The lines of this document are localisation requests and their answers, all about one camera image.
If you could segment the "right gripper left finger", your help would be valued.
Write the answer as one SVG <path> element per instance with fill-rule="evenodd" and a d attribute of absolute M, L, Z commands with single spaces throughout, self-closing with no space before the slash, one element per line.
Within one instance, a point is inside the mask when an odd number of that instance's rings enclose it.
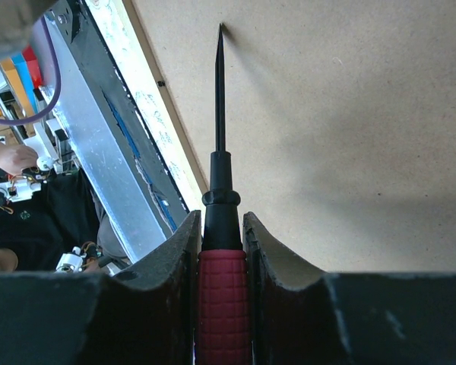
<path fill-rule="evenodd" d="M 190 364 L 201 213 L 115 276 L 0 274 L 0 364 Z"/>

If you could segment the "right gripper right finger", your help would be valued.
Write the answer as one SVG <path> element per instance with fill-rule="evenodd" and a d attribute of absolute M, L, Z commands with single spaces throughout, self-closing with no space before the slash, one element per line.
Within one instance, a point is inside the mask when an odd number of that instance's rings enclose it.
<path fill-rule="evenodd" d="M 243 231 L 256 364 L 456 364 L 456 273 L 329 273 Z"/>

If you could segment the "red black screwdriver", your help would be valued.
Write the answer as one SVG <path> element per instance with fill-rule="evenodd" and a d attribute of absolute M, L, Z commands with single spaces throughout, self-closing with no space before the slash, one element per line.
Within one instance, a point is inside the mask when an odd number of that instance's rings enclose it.
<path fill-rule="evenodd" d="M 204 235 L 198 255 L 197 364 L 250 364 L 249 294 L 246 254 L 239 229 L 239 193 L 233 189 L 231 154 L 226 149 L 223 34 L 215 60 L 215 149 L 210 187 L 204 193 Z"/>

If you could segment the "wooden picture frame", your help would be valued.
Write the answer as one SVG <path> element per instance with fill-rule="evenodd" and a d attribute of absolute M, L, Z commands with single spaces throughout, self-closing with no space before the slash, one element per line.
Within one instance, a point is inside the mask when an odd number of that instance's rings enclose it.
<path fill-rule="evenodd" d="M 129 1 L 196 165 L 327 271 L 456 271 L 456 1 Z"/>

